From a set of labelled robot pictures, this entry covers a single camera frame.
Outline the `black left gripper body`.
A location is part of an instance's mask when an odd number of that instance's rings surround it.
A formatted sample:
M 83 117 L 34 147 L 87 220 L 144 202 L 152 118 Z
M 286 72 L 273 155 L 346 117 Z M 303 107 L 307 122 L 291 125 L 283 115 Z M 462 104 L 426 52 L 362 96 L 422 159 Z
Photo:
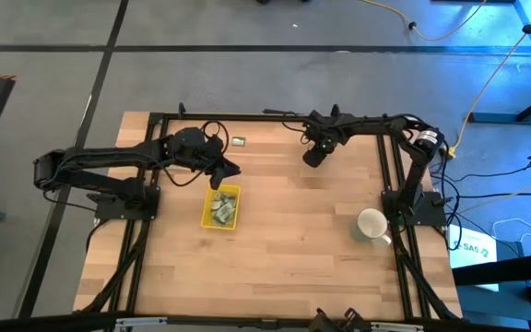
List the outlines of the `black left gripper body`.
M 222 140 L 207 138 L 198 127 L 185 127 L 174 134 L 174 164 L 205 174 L 226 173 Z

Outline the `white printed box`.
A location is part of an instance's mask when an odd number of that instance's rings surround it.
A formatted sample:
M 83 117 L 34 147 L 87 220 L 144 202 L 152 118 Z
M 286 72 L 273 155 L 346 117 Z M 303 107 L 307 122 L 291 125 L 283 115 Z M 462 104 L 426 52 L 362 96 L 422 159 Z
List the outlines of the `white printed box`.
M 451 268 L 498 261 L 497 243 L 488 234 L 451 225 L 447 237 Z

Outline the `black aluminium table frame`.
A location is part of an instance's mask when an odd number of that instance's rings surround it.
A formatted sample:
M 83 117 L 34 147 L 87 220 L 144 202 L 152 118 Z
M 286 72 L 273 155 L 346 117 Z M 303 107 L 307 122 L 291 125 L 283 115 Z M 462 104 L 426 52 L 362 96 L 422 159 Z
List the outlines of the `black aluminium table frame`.
M 221 122 L 244 147 L 237 226 L 200 225 L 204 183 L 184 188 L 158 178 L 159 212 L 146 251 L 128 272 L 118 308 L 165 322 L 275 330 L 306 327 L 322 309 L 341 319 L 353 308 L 375 322 L 452 323 L 459 304 L 443 240 L 430 231 L 393 229 L 388 246 L 349 236 L 366 208 L 384 213 L 382 194 L 405 181 L 411 160 L 389 136 L 354 136 L 317 168 L 313 145 L 279 114 L 225 113 Z M 392 225 L 405 221 L 386 215 Z

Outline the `ceramic mug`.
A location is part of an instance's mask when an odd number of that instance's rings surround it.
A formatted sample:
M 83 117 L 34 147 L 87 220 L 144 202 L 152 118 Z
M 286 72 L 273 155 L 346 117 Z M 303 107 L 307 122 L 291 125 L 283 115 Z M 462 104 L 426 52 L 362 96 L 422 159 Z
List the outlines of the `ceramic mug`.
M 388 220 L 380 210 L 374 208 L 363 209 L 357 217 L 356 227 L 358 235 L 365 241 L 379 245 L 390 245 L 388 235 Z

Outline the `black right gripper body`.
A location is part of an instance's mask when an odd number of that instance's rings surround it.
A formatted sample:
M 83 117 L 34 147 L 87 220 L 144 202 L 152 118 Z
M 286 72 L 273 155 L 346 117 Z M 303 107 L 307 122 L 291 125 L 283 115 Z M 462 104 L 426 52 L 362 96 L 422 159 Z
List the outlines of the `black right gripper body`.
M 344 133 L 334 125 L 307 120 L 302 123 L 302 127 L 306 141 L 314 143 L 314 147 L 321 151 L 334 151 L 337 145 L 345 146 L 348 142 Z

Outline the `yellow plastic slotted basket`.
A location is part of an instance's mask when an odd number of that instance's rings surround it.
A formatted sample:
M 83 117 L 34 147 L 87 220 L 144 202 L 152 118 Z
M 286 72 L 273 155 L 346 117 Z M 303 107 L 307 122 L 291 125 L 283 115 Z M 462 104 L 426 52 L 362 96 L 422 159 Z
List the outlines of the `yellow plastic slotted basket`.
M 237 205 L 235 206 L 235 213 L 230 216 L 226 223 L 221 223 L 215 220 L 215 212 L 224 204 L 222 195 L 237 196 Z M 222 184 L 218 190 L 209 188 L 206 193 L 206 199 L 203 206 L 202 218 L 200 225 L 207 229 L 234 231 L 236 228 L 237 218 L 239 214 L 239 206 L 241 201 L 241 188 L 237 185 Z

